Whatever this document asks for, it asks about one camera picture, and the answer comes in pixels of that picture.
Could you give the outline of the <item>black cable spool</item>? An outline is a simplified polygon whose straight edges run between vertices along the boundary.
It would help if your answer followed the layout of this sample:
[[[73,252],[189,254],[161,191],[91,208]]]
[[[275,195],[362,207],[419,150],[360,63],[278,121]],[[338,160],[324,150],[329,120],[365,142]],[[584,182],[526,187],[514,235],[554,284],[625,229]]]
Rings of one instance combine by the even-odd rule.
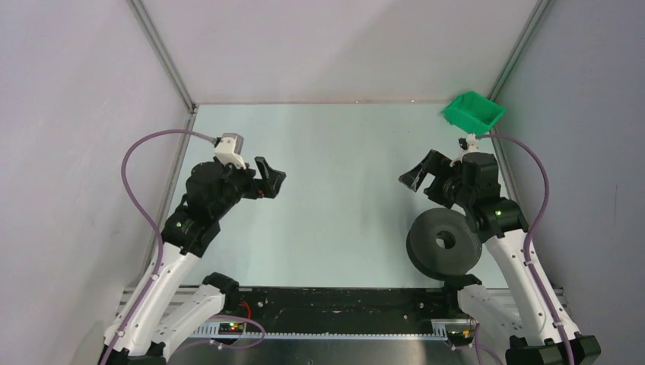
[[[438,281],[466,275],[479,262],[480,239],[473,233],[465,215],[447,208],[432,208],[413,221],[405,241],[413,266]]]

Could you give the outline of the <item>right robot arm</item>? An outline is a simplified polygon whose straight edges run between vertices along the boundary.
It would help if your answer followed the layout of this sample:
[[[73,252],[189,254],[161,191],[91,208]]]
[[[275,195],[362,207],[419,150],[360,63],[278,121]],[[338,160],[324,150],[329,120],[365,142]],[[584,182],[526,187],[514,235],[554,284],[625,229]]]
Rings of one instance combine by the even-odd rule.
[[[531,226],[519,205],[501,194],[499,168],[493,154],[469,151],[451,160],[430,151],[399,181],[418,191],[427,175],[432,183],[424,194],[437,204],[427,212],[428,222],[415,222],[406,249],[417,270],[454,284],[443,295],[445,313],[465,314],[490,333],[509,341],[508,364],[591,364],[602,350],[595,336],[583,335],[548,283],[532,242]],[[511,312],[491,297],[473,276],[451,273],[450,258],[438,248],[422,244],[420,235],[449,234],[455,243],[486,249],[497,263],[516,304]]]

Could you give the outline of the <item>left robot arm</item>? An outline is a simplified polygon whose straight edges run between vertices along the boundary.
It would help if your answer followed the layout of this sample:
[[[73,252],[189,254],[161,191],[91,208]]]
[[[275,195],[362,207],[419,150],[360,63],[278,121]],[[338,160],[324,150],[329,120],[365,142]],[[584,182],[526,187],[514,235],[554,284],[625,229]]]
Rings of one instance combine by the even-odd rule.
[[[256,168],[218,158],[192,168],[180,205],[167,218],[162,243],[123,311],[104,334],[101,364],[166,364],[206,319],[239,310],[239,284],[214,272],[192,297],[165,313],[187,274],[219,234],[220,221],[241,199],[276,198],[286,173],[256,157]]]

